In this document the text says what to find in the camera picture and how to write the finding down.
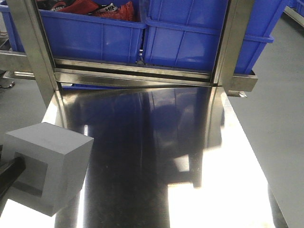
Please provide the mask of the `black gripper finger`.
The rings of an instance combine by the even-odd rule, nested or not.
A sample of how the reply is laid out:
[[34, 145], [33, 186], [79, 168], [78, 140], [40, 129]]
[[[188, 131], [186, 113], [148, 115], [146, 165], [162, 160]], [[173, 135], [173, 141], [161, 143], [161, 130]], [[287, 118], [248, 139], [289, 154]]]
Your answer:
[[0, 167], [0, 199], [25, 170], [26, 164], [23, 157], [16, 157]]

